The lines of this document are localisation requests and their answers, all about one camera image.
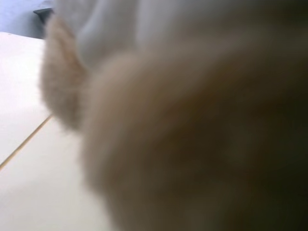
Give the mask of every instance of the dark object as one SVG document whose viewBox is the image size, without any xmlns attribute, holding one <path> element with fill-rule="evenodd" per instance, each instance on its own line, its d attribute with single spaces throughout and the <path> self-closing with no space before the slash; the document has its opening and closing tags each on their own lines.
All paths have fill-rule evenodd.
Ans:
<svg viewBox="0 0 308 231">
<path fill-rule="evenodd" d="M 45 25 L 49 17 L 53 14 L 53 10 L 52 8 L 47 8 L 33 11 L 33 13 L 37 14 L 41 22 Z"/>
</svg>

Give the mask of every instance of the cream-colored fur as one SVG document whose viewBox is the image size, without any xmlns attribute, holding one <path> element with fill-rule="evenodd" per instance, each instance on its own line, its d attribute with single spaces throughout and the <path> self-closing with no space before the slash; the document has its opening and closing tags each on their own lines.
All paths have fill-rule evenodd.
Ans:
<svg viewBox="0 0 308 231">
<path fill-rule="evenodd" d="M 116 228 L 308 230 L 308 29 L 267 19 L 145 44 L 91 71 L 51 19 L 43 97 L 83 136 L 86 182 Z"/>
</svg>

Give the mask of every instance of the black object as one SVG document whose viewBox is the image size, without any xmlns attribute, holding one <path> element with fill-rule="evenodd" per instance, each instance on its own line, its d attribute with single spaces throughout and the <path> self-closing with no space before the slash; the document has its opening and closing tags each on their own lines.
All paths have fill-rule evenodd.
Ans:
<svg viewBox="0 0 308 231">
<path fill-rule="evenodd" d="M 53 14 L 53 10 L 52 8 L 47 8 L 33 11 L 33 13 L 37 14 L 41 22 L 45 25 L 49 17 Z"/>
</svg>

